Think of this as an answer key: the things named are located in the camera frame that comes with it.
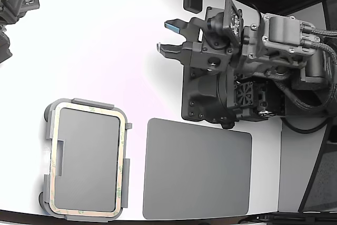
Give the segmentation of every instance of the black cable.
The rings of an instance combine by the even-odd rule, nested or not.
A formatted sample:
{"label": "black cable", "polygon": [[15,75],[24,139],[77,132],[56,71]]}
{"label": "black cable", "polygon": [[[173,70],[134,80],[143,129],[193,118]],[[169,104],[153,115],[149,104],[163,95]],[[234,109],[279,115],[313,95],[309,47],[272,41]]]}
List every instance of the black cable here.
{"label": "black cable", "polygon": [[306,103],[304,103],[303,101],[301,101],[291,90],[290,88],[283,82],[278,82],[278,81],[274,81],[275,85],[291,100],[291,102],[296,105],[298,108],[307,111],[307,112],[311,112],[311,113],[315,113],[315,112],[320,112],[323,111],[324,109],[326,109],[330,103],[336,99],[337,97],[337,54],[335,52],[335,50],[327,45],[327,44],[323,44],[323,43],[318,43],[318,42],[313,42],[311,44],[312,48],[315,49],[319,49],[319,50],[323,50],[325,52],[327,52],[332,60],[333,63],[333,82],[331,83],[331,87],[329,89],[329,94],[326,97],[326,100],[324,102],[322,102],[321,105],[319,106],[312,106],[312,105],[308,105]]}
{"label": "black cable", "polygon": [[292,124],[290,124],[290,122],[286,118],[281,118],[281,120],[284,123],[284,125],[286,125],[288,128],[290,128],[292,131],[294,131],[296,133],[312,134],[312,133],[317,132],[318,130],[321,130],[323,127],[325,127],[328,124],[328,122],[330,121],[330,118],[327,118],[321,124],[319,124],[318,126],[312,128],[312,129],[299,129],[299,128],[294,127]]}
{"label": "black cable", "polygon": [[322,29],[317,29],[317,28],[314,29],[311,33],[315,35],[322,35],[322,36],[331,37],[331,38],[337,37],[336,31],[328,31],[328,30],[322,30]]}
{"label": "black cable", "polygon": [[251,5],[251,7],[254,8],[254,9],[258,12],[258,14],[259,14],[259,25],[258,25],[257,27],[260,27],[260,25],[261,25],[261,20],[262,20],[262,14],[261,14],[261,12],[260,12],[260,10],[257,8],[257,6],[254,5],[253,3],[249,3],[249,5]]}

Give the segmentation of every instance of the screw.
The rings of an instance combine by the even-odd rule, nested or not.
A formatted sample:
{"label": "screw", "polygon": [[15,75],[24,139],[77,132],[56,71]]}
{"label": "screw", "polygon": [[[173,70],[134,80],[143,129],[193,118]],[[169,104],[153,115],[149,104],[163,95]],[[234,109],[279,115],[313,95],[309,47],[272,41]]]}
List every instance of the screw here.
{"label": "screw", "polygon": [[255,55],[254,55],[254,54],[249,54],[249,55],[248,55],[248,58],[249,58],[250,60],[253,60],[253,59],[255,59]]}
{"label": "screw", "polygon": [[252,24],[251,25],[251,30],[256,31],[257,30],[257,25],[256,24]]}

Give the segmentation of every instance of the gray tray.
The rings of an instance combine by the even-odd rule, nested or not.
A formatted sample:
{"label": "gray tray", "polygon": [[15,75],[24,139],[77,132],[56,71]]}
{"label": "gray tray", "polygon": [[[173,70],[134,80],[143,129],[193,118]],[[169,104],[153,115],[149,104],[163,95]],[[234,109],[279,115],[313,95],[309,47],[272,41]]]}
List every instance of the gray tray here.
{"label": "gray tray", "polygon": [[67,220],[116,219],[127,208],[126,115],[109,104],[61,99],[47,107],[45,119],[52,151],[41,207]]}

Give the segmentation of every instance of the white surface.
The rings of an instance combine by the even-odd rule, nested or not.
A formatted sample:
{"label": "white surface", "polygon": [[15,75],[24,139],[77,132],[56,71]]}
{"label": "white surface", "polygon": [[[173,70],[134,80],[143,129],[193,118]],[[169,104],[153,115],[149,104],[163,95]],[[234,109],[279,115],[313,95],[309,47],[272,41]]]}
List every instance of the white surface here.
{"label": "white surface", "polygon": [[[223,8],[224,1],[204,0],[204,5]],[[51,144],[45,140],[43,112],[59,98],[79,97],[115,104],[133,123],[126,151],[131,159],[128,208],[119,219],[143,220],[147,122],[183,121],[183,66],[161,56],[156,43],[181,44],[183,37],[165,29],[164,22],[188,21],[193,14],[183,9],[183,0],[40,3],[41,9],[7,27],[13,57],[0,65],[0,210],[44,214],[37,198]],[[254,10],[237,7],[247,25],[257,23]],[[235,129],[253,136],[249,214],[277,211],[280,121],[241,122]],[[268,172],[267,179],[262,172]]]}

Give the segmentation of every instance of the motor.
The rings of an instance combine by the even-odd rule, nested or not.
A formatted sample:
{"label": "motor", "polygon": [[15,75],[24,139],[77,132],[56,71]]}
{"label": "motor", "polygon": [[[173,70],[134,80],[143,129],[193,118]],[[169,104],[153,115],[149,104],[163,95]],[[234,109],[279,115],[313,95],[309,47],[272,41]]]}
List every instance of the motor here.
{"label": "motor", "polygon": [[239,120],[276,115],[336,115],[337,46],[331,37],[337,33],[275,14],[261,15],[259,25],[243,24],[232,0],[224,9],[208,7],[205,20],[165,22],[186,38],[178,46],[157,45],[184,65],[183,119],[231,129]]}

